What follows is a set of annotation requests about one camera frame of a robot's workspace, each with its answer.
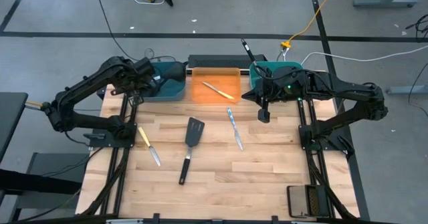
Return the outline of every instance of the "gray floor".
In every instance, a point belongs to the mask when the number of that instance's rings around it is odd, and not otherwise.
[[[0,19],[14,0],[0,0]],[[282,33],[301,31],[312,18],[310,0],[176,0],[167,5],[138,5],[133,1],[103,0],[113,31],[121,33]],[[409,37],[404,30],[427,14],[427,0],[412,9],[355,9],[352,0],[330,0],[322,11],[328,35]],[[6,31],[107,32],[98,0],[23,0]],[[314,24],[307,35],[319,35]],[[238,39],[119,39],[134,58],[147,47],[156,55],[186,60],[189,54],[245,54]],[[248,40],[254,53],[274,60],[278,40]],[[330,42],[332,53],[352,58],[375,58],[421,47],[417,43]],[[310,52],[322,51],[318,41],[294,41],[288,60],[301,62]],[[427,63],[427,51],[388,60],[359,63],[334,60],[338,76],[350,82],[389,86],[411,85]],[[22,91],[29,99],[50,101],[56,92],[98,69],[113,55],[122,55],[109,38],[0,37],[0,91]],[[327,70],[322,56],[312,56],[305,67]],[[427,81],[424,73],[420,84]],[[389,115],[379,122],[351,126],[362,183],[373,221],[426,223],[428,214],[428,145],[424,134],[428,118],[407,104],[406,96],[385,96]],[[427,98],[412,100],[428,108]],[[100,108],[91,96],[79,108]],[[345,102],[347,108],[352,102]],[[71,133],[82,139],[85,131]],[[25,111],[0,167],[24,172],[33,152],[87,152],[51,129],[42,113]],[[13,205],[8,197],[0,209],[6,221]],[[54,213],[60,217],[70,211]]]

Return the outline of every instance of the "spatula handle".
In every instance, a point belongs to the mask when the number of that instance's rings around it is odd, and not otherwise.
[[[180,185],[184,185],[185,184],[185,180],[186,180],[186,176],[187,176],[187,171],[189,169],[189,165],[190,165],[190,159],[185,159],[184,163],[183,163],[183,169],[181,169],[181,175],[180,175],[180,180],[179,180],[179,184]]]

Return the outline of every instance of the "wooden table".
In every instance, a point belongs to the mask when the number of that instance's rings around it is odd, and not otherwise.
[[[188,89],[190,84],[191,78],[187,78]],[[120,111],[122,96],[111,96],[111,89],[109,86],[104,98],[103,117]],[[243,76],[241,92],[248,90],[248,77]],[[241,100],[232,105],[243,143],[244,151],[240,151],[227,115],[228,105],[194,104],[190,96],[187,91],[179,102],[146,102],[138,107],[136,121],[156,148],[162,165],[156,165],[138,134],[130,151],[120,217],[152,218],[153,213],[160,213],[161,218],[171,219],[270,220],[272,215],[292,219],[286,187],[310,182],[298,135],[296,102],[270,105],[269,124],[257,120],[259,106],[254,102]],[[318,119],[336,114],[332,101],[315,101],[315,109]],[[178,181],[187,152],[184,139],[190,116],[203,121],[205,129],[181,186]],[[105,148],[89,162],[76,213],[88,208],[104,186],[111,152]],[[348,210],[359,216],[345,156],[338,151],[325,151],[324,156],[332,189]]]

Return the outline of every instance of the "yellow cable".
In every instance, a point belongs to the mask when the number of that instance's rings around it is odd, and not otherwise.
[[[320,7],[318,8],[318,10],[316,10],[314,17],[312,18],[312,20],[309,22],[308,26],[306,26],[306,28],[305,28],[303,31],[301,31],[301,32],[299,32],[299,33],[294,34],[294,35],[293,35],[289,40],[287,40],[287,41],[285,41],[285,42],[282,42],[282,43],[281,43],[281,46],[282,46],[283,48],[287,48],[287,47],[288,47],[288,48],[291,48],[291,47],[292,47],[292,45],[291,45],[291,41],[292,41],[296,36],[299,36],[300,34],[306,33],[306,31],[309,29],[309,27],[311,26],[311,24],[314,22],[314,20],[315,20],[316,16],[319,14],[319,12],[320,12],[321,8],[324,6],[324,4],[326,4],[326,2],[327,2],[327,0],[324,0],[324,1],[321,3],[321,5],[320,5]]]
[[[42,107],[42,106],[43,106],[43,105],[42,105],[42,104],[40,104],[40,103],[37,103],[37,102],[31,102],[31,101],[27,101],[27,102],[26,102],[26,104],[31,104],[31,105],[39,106],[39,107]]]

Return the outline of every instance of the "yellow knife handle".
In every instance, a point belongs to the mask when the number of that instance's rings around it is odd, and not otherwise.
[[[141,137],[144,139],[144,141],[146,142],[147,146],[150,147],[150,142],[148,141],[148,138],[146,136],[146,133],[144,133],[144,130],[140,127],[138,127],[138,131],[141,134]]]
[[[229,94],[223,93],[222,91],[218,91],[217,93],[221,94],[222,96],[225,96],[226,98],[233,100],[234,97],[230,96]]]

